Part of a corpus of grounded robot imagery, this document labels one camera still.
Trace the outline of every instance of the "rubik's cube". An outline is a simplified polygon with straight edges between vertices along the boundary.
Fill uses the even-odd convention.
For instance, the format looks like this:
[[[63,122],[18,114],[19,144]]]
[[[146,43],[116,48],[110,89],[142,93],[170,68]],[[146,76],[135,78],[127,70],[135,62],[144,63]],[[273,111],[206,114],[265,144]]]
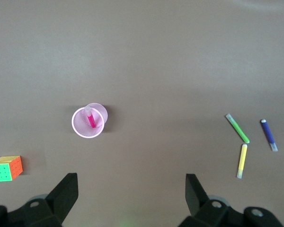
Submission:
[[[0,157],[0,181],[12,181],[22,172],[20,156]]]

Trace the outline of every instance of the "plastic cup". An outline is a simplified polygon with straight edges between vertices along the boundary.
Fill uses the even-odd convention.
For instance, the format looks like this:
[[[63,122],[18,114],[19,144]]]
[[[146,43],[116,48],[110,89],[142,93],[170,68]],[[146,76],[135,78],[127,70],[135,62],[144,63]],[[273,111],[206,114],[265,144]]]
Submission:
[[[91,139],[94,138],[103,131],[104,129],[104,124],[105,120],[102,115],[102,113],[97,110],[96,108],[91,107],[91,112],[93,114],[95,123],[96,123],[96,128],[92,128],[89,120],[87,118],[87,115],[84,113],[84,107],[78,109],[72,116],[71,119],[71,125],[74,131],[81,137]]]
[[[106,123],[107,118],[108,118],[108,113],[107,113],[106,108],[99,103],[91,103],[91,104],[88,104],[88,105],[90,106],[90,108],[97,109],[102,114],[102,116],[104,118],[104,123]]]

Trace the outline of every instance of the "blue marker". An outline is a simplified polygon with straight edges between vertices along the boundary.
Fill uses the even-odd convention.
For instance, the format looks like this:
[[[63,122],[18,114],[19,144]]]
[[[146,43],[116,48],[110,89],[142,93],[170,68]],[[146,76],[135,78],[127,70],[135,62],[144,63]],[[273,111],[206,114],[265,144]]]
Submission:
[[[276,147],[276,144],[275,144],[274,137],[271,134],[271,131],[270,131],[270,128],[268,126],[267,121],[265,119],[263,119],[263,120],[261,120],[261,124],[262,124],[263,130],[265,132],[265,135],[268,139],[268,142],[270,143],[271,149],[273,151],[278,151],[278,148]]]

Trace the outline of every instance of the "tabletop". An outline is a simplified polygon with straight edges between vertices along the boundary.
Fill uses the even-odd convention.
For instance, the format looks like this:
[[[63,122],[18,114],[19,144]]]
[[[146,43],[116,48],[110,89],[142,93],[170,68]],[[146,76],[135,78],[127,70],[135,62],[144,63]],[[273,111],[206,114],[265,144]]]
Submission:
[[[74,112],[108,112],[95,138]],[[225,115],[250,139],[244,143]],[[260,125],[267,119],[279,151]],[[78,173],[65,227],[178,226],[186,173],[284,225],[284,0],[0,1],[0,183],[9,211]]]

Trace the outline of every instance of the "orange cube face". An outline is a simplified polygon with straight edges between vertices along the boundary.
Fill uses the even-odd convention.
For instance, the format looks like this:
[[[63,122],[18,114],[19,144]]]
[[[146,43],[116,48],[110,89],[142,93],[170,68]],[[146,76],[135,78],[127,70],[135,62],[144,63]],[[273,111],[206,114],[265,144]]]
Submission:
[[[10,169],[12,180],[14,180],[17,176],[20,175],[20,173],[23,172],[20,156],[10,162],[9,169]]]

